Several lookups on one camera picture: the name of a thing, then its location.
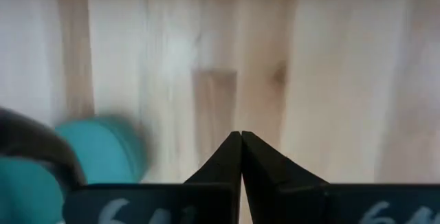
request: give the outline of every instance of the wooden surface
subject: wooden surface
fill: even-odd
[[[145,182],[182,182],[231,130],[330,182],[438,182],[439,7],[0,0],[0,105],[52,126],[123,115]]]

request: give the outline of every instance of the teal object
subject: teal object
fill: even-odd
[[[138,183],[146,170],[143,143],[128,122],[97,117],[56,128],[84,170],[87,183]],[[0,223],[56,224],[63,195],[55,178],[40,165],[0,159]]]

